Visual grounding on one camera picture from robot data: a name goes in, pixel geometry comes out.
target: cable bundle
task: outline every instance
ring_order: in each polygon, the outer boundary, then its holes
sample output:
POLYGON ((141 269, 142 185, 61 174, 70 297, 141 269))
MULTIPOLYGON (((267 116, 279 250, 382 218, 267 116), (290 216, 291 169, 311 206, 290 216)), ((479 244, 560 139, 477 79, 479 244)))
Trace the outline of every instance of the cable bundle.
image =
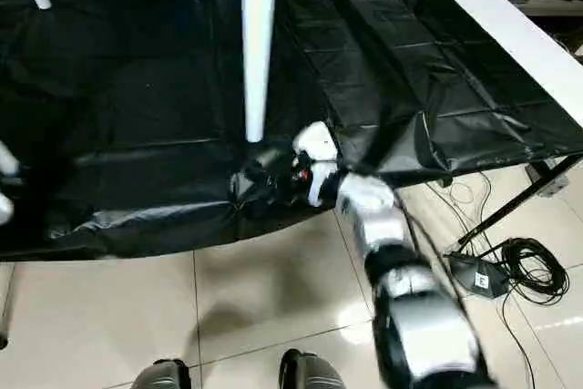
POLYGON ((514 238, 503 241, 481 257, 500 249, 495 265, 513 282, 513 289, 525 300, 539 305, 553 305, 569 288, 569 278, 553 253, 535 239, 514 238), (543 295, 541 300, 526 289, 543 295))

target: metal table leg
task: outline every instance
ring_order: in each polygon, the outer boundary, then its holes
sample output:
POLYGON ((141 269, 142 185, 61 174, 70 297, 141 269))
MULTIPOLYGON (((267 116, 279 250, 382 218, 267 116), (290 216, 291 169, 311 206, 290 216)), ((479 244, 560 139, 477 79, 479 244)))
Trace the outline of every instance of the metal table leg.
POLYGON ((458 251, 462 251, 465 246, 478 234, 481 234, 488 228, 492 227, 508 214, 514 211, 520 204, 529 200, 535 196, 539 190, 543 189, 548 183, 552 182, 554 179, 560 177, 563 173, 567 172, 577 163, 583 159, 583 155, 571 155, 565 158, 563 161, 558 163, 553 169, 550 169, 545 175, 534 182, 530 187, 524 190, 522 193, 515 196, 509 202, 507 202, 503 207, 489 216, 482 223, 478 224, 473 230, 469 231, 465 236, 461 237, 457 243, 460 247, 458 251))

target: tiled floor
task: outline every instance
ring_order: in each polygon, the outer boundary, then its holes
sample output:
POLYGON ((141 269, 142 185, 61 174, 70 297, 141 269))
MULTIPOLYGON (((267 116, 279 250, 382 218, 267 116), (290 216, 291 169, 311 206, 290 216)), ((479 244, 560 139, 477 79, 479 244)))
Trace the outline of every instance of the tiled floor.
MULTIPOLYGON (((485 214, 528 184, 520 167, 488 176, 493 193, 485 214)), ((569 177, 564 192, 532 199, 488 233, 495 242, 537 238, 568 267, 571 290, 558 305, 537 307, 512 296, 506 306, 538 389, 575 389, 583 379, 583 168, 569 177)), ((485 189, 477 174, 456 180, 455 197, 468 223, 477 220, 485 189)), ((462 228, 442 201, 426 186, 403 195, 439 248, 450 248, 462 228)), ((11 272, 12 265, 0 265, 0 302, 11 272)), ((370 288, 350 227, 332 212, 194 253, 20 263, 12 290, 0 387, 128 389, 154 360, 178 356, 191 366, 195 388, 274 388, 281 355, 291 347, 326 358, 348 388, 383 387, 369 324, 370 288)), ((525 361, 501 321, 501 299, 464 296, 501 386, 528 388, 525 361)))

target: black plastic sheet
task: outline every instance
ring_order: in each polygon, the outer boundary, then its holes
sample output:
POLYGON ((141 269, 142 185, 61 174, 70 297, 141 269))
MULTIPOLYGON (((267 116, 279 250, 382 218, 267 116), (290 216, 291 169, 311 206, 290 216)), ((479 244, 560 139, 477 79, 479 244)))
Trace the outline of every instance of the black plastic sheet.
MULTIPOLYGON (((262 235, 240 0, 0 0, 0 139, 22 160, 2 260, 139 257, 262 235)), ((326 120, 395 186, 583 151, 583 132, 452 0, 277 0, 266 142, 326 120)))

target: silver robot arm segment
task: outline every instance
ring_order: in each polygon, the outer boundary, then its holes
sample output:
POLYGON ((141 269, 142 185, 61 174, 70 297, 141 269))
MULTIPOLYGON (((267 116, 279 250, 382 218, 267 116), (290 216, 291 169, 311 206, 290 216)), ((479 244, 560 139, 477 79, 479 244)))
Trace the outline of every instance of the silver robot arm segment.
POLYGON ((410 241, 394 192, 374 176, 341 173, 330 162, 337 156, 329 148, 330 133, 318 123, 296 138, 294 145, 302 147, 295 149, 313 160, 309 202, 319 206, 335 197, 337 212, 353 225, 373 287, 373 332, 384 382, 392 389, 496 387, 464 310, 410 241))

